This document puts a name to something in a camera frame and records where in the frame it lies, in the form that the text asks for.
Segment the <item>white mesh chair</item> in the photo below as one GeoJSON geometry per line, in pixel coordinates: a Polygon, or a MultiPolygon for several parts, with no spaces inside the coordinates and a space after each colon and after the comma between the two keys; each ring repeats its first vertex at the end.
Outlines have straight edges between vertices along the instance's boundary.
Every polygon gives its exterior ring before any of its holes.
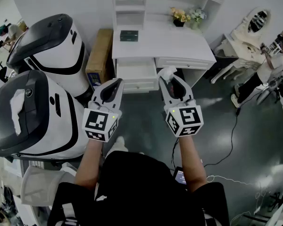
{"type": "Polygon", "coordinates": [[[36,207],[52,206],[58,185],[62,182],[73,183],[76,172],[77,169],[68,162],[63,163],[60,170],[29,166],[21,184],[22,204],[36,207]]]}

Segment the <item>black device with screen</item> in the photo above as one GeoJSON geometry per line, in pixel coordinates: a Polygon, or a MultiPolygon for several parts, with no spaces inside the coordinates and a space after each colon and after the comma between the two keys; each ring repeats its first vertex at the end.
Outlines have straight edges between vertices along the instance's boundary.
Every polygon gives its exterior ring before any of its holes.
{"type": "Polygon", "coordinates": [[[186,185],[183,169],[181,167],[176,167],[173,177],[175,181],[178,182],[179,184],[186,185]]]}

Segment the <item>person's left forearm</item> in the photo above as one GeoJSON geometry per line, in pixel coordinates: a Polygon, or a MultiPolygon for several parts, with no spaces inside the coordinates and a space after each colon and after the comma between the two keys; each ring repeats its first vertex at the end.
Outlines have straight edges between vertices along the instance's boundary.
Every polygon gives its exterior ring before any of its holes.
{"type": "Polygon", "coordinates": [[[103,142],[89,140],[81,163],[76,172],[75,184],[94,190],[99,176],[99,166],[103,142]]]}

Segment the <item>white flowers bunch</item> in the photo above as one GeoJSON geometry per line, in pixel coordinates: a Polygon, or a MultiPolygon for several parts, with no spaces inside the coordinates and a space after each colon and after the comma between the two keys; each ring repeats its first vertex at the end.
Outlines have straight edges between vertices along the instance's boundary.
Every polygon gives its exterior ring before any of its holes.
{"type": "Polygon", "coordinates": [[[198,9],[191,8],[189,13],[191,17],[191,28],[193,30],[197,30],[202,20],[206,19],[207,14],[200,8],[198,9]]]}

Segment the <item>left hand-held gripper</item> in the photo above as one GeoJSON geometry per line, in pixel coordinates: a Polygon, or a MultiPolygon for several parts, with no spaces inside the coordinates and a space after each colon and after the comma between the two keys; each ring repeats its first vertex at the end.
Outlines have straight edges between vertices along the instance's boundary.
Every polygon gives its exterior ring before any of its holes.
{"type": "Polygon", "coordinates": [[[82,130],[89,139],[108,142],[119,125],[119,110],[124,89],[121,78],[109,80],[98,86],[92,101],[83,114],[82,130]]]}

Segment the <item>dark green box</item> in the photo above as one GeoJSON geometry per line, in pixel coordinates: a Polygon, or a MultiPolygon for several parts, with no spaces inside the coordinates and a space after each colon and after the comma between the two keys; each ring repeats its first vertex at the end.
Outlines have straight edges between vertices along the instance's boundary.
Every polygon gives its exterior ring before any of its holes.
{"type": "Polygon", "coordinates": [[[120,41],[132,41],[137,42],[139,37],[138,30],[121,30],[120,41]]]}

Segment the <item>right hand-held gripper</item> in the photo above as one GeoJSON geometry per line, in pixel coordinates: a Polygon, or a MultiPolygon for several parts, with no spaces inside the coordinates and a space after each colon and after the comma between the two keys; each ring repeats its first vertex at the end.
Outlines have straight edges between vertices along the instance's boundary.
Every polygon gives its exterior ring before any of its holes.
{"type": "Polygon", "coordinates": [[[173,76],[172,82],[161,76],[158,81],[165,105],[172,105],[166,110],[166,123],[174,136],[196,135],[204,121],[201,107],[192,99],[191,87],[177,75],[173,76]],[[179,100],[189,101],[177,104],[179,100]]]}

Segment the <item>brown cardboard box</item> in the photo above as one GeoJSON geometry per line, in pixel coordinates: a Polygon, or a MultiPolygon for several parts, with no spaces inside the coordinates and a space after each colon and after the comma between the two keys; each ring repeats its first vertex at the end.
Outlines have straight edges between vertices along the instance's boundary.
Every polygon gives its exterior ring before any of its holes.
{"type": "Polygon", "coordinates": [[[93,89],[115,76],[112,59],[113,30],[99,29],[85,72],[93,89]]]}

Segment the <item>yellow flowers in black pot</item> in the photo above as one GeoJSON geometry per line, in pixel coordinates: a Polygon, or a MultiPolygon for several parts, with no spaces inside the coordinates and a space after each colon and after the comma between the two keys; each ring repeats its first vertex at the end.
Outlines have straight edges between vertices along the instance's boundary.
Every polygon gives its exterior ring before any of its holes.
{"type": "Polygon", "coordinates": [[[170,8],[173,14],[173,24],[176,27],[183,27],[186,22],[191,20],[191,16],[186,14],[182,9],[176,9],[175,7],[170,8]]]}

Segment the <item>person's light trousers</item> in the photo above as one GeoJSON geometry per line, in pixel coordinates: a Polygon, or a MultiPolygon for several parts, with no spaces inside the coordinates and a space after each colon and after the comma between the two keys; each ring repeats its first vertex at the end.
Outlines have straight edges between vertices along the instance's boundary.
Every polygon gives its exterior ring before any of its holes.
{"type": "Polygon", "coordinates": [[[129,152],[128,148],[125,146],[125,139],[122,136],[119,136],[115,140],[111,149],[108,151],[105,159],[120,160],[120,159],[125,159],[127,157],[131,158],[137,155],[145,155],[145,154],[143,152],[139,152],[139,153],[129,152]]]}

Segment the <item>person's black shirt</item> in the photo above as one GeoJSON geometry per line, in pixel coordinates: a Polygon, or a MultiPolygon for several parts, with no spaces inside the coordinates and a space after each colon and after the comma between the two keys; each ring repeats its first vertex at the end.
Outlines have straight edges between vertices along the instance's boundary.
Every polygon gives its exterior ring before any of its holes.
{"type": "Polygon", "coordinates": [[[229,226],[224,187],[214,182],[190,193],[162,162],[139,153],[112,152],[99,188],[60,183],[48,226],[229,226]]]}

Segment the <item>person's right forearm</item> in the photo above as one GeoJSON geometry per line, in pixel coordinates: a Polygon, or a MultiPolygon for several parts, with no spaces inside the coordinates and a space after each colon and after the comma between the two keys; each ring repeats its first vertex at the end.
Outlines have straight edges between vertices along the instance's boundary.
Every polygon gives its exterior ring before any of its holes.
{"type": "Polygon", "coordinates": [[[207,175],[191,136],[180,137],[179,145],[185,181],[190,192],[207,183],[207,175]]]}

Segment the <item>white and black robot housing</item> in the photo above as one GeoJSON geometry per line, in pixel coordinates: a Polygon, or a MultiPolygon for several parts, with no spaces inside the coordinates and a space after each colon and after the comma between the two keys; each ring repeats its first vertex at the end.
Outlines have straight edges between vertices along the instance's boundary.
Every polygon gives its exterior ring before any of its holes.
{"type": "Polygon", "coordinates": [[[37,70],[21,73],[0,88],[0,157],[68,160],[81,156],[88,138],[84,107],[37,70]]]}
{"type": "Polygon", "coordinates": [[[88,58],[72,17],[57,14],[36,22],[22,34],[6,65],[17,73],[43,71],[78,101],[83,101],[93,92],[85,73],[88,58]]]}

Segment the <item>white desk with shelves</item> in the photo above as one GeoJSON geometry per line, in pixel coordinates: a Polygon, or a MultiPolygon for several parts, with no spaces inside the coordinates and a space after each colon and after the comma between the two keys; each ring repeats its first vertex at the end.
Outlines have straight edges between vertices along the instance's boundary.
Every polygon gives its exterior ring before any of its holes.
{"type": "MultiPolygon", "coordinates": [[[[113,46],[112,59],[116,75],[116,60],[120,58],[184,58],[216,62],[205,38],[224,0],[112,0],[113,1],[113,46]],[[183,27],[173,24],[172,7],[186,14],[193,9],[202,9],[206,19],[197,30],[191,21],[183,27]],[[137,42],[120,41],[121,30],[138,30],[137,42]]],[[[194,86],[207,70],[184,69],[184,79],[194,86]]]]}

